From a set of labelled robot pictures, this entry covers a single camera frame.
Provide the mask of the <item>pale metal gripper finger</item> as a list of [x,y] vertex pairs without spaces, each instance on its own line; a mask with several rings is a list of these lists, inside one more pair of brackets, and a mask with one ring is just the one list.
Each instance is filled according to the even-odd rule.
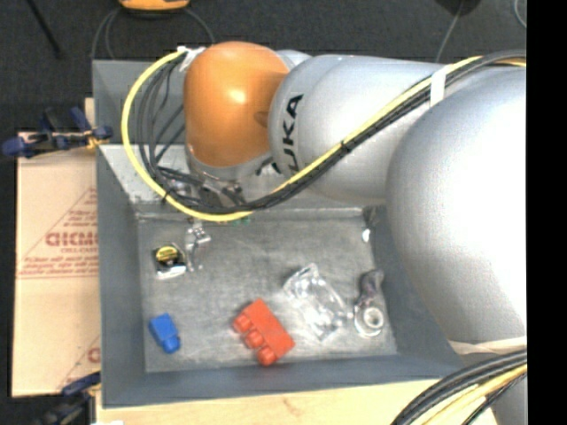
[[186,228],[183,243],[187,268],[190,272],[194,272],[196,270],[195,250],[197,249],[197,239],[193,227]]
[[195,268],[201,269],[206,258],[208,247],[211,243],[211,236],[203,228],[196,230],[195,241]]

